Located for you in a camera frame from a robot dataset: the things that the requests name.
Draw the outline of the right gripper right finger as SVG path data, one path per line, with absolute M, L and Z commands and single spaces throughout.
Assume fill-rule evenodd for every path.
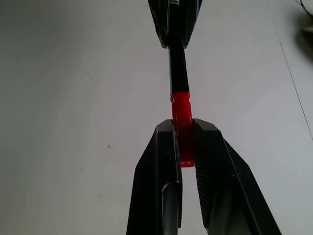
M 197 187 L 208 235 L 282 235 L 248 164 L 212 123 L 194 119 Z

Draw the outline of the black marker body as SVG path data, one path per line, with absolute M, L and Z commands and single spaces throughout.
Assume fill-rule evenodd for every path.
M 188 92 L 181 8 L 176 2 L 170 3 L 168 39 L 171 95 L 178 92 Z

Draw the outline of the red marker cap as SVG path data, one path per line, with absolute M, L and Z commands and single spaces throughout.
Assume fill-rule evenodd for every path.
M 190 103 L 190 93 L 187 91 L 173 92 L 171 95 L 172 120 L 175 126 L 180 165 L 183 168 L 194 167 L 193 118 Z

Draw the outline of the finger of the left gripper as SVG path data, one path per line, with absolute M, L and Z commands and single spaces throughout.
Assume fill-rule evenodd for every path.
M 163 48 L 168 48 L 170 0 L 148 0 L 156 34 Z
M 183 46 L 187 47 L 193 33 L 203 0 L 179 0 L 181 13 L 181 36 Z

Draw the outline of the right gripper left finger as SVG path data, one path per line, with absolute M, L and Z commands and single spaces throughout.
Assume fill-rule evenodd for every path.
M 182 173 L 170 119 L 156 126 L 134 171 L 126 235 L 178 235 Z

